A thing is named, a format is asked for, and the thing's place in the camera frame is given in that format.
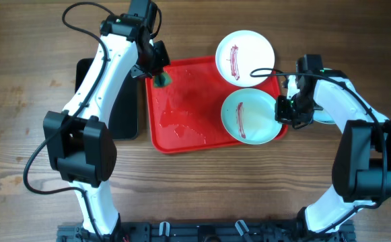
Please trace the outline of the red serving tray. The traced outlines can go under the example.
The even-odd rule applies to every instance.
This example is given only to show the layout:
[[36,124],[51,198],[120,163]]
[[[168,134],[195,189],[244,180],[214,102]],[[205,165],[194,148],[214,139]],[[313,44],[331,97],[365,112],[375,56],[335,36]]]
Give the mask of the red serving tray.
[[[228,83],[218,72],[214,56],[173,60],[165,67],[171,84],[155,88],[146,81],[151,141],[163,153],[183,153],[242,145],[224,128],[221,107],[226,97],[243,87]],[[271,95],[280,95],[276,77],[252,87]],[[283,138],[287,125],[273,139]]]

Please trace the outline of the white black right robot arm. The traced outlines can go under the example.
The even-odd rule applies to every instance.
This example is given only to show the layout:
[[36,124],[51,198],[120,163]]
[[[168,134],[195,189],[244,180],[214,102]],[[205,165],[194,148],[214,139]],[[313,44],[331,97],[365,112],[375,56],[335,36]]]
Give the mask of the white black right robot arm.
[[391,198],[391,120],[373,109],[338,70],[286,73],[286,96],[276,104],[276,120],[298,129],[313,122],[317,109],[341,131],[332,166],[332,185],[299,214],[300,237],[323,237],[363,209]]

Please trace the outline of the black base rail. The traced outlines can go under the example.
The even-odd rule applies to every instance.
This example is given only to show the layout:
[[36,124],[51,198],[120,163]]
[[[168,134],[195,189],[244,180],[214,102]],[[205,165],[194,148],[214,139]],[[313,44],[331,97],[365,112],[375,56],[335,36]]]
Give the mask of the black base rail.
[[355,227],[348,220],[337,232],[297,237],[293,220],[269,220],[258,223],[121,223],[104,241],[128,242],[203,242],[203,241],[334,241],[356,242]]

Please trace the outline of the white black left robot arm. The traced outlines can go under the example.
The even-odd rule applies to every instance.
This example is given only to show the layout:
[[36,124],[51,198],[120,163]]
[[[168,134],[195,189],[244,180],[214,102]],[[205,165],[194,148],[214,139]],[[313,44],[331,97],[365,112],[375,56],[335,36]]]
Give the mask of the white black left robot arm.
[[170,63],[164,43],[153,41],[159,31],[155,19],[155,14],[109,15],[75,95],[61,112],[48,112],[44,118],[50,166],[79,200],[83,214],[79,240],[122,238],[110,191],[117,150],[108,125],[127,76],[158,76]]

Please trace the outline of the green yellow sponge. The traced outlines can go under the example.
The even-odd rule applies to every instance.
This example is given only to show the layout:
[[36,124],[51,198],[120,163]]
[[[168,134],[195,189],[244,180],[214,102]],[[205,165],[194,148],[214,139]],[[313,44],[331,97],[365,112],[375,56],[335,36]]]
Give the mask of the green yellow sponge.
[[163,88],[171,84],[172,78],[167,72],[163,72],[153,77],[153,86],[155,88]]

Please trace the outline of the black water tray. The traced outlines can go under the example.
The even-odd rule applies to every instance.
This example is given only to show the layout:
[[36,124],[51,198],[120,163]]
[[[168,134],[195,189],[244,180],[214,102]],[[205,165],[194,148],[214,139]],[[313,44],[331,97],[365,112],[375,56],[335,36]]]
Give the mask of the black water tray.
[[[138,81],[128,73],[108,115],[108,130],[114,140],[133,140],[139,133]],[[106,112],[100,112],[103,120]]]

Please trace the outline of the white plate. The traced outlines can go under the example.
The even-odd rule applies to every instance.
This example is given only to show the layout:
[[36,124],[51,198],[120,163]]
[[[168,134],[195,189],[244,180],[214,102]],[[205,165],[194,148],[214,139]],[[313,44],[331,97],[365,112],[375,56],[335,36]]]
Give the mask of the white plate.
[[254,87],[263,77],[251,77],[250,73],[266,68],[267,74],[275,66],[275,52],[271,43],[261,34],[239,30],[228,34],[218,45],[215,64],[219,74],[232,85]]
[[[324,67],[323,71],[333,71],[333,70],[330,68]],[[335,76],[328,76],[328,77],[330,77],[331,79],[334,79],[335,81],[337,81],[337,78],[338,78]],[[335,121],[333,120],[333,118],[331,118],[331,116],[325,111],[324,108],[322,108],[322,110],[314,110],[313,120],[318,123],[322,123],[322,124],[329,124],[329,125],[335,124]]]
[[282,124],[275,120],[276,100],[268,93],[253,88],[229,94],[221,107],[221,121],[236,140],[261,145],[272,141]]

